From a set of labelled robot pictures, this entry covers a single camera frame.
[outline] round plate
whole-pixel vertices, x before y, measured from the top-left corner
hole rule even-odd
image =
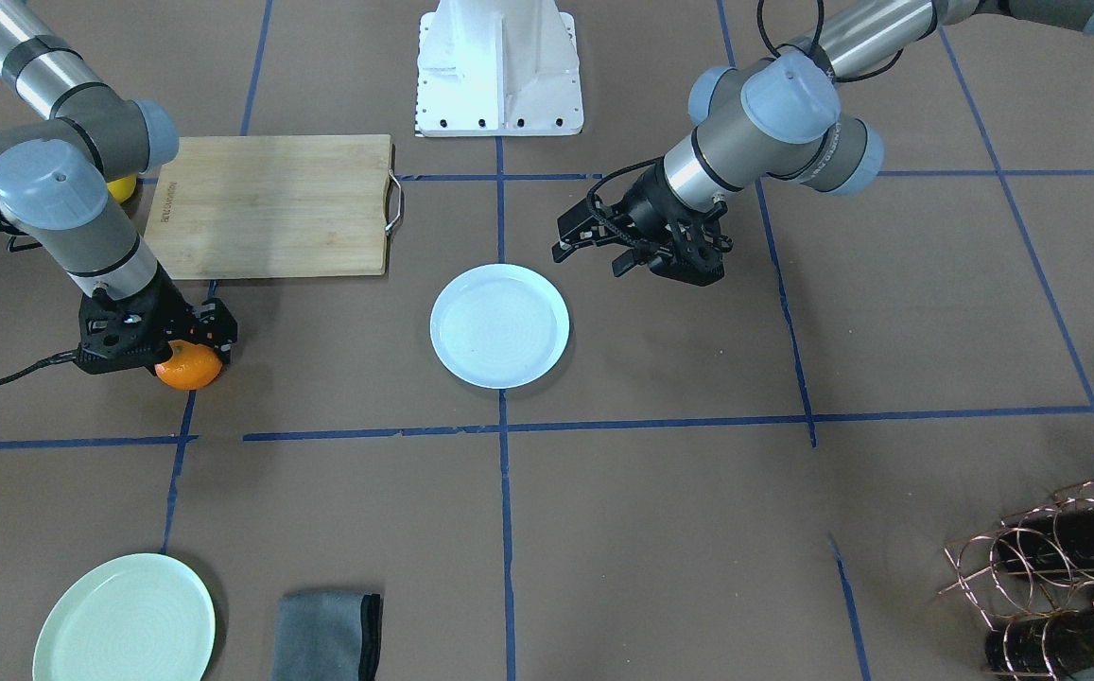
[[[516,388],[547,373],[568,345],[568,305],[546,277],[491,264],[442,290],[429,337],[442,363],[481,388]]]
[[[214,642],[210,595],[183,562],[137,553],[81,577],[33,651],[35,681],[198,681]]]

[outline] robotic arm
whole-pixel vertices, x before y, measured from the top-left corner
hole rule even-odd
[[[779,47],[766,38],[772,57],[741,70],[718,66],[694,83],[689,136],[660,159],[603,177],[560,216],[555,262],[582,246],[620,244],[628,250],[613,262],[615,276],[645,264],[667,279],[719,281],[732,249],[719,224],[729,194],[763,176],[825,194],[865,189],[882,169],[883,142],[864,122],[841,115],[837,83],[882,73],[886,66],[868,69],[979,13],[1094,35],[1094,0],[861,0]],[[641,168],[620,201],[596,194]]]
[[[19,0],[0,0],[0,77],[46,118],[0,130],[0,224],[35,238],[83,292],[75,365],[152,370],[174,339],[230,360],[230,311],[189,305],[106,188],[175,158],[164,108],[119,99]]]

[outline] metal handle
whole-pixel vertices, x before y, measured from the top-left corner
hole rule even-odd
[[[387,236],[391,236],[395,232],[396,226],[404,221],[404,185],[399,183],[398,177],[395,176],[395,172],[387,170],[387,176],[395,182],[395,217],[387,221]]]

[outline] light green plate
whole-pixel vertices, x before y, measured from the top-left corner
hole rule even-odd
[[[198,681],[214,643],[210,595],[183,562],[136,553],[81,577],[33,651],[35,681]]]

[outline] white plastic stand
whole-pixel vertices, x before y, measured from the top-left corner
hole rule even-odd
[[[581,132],[575,21],[555,0],[440,0],[420,38],[417,135]]]

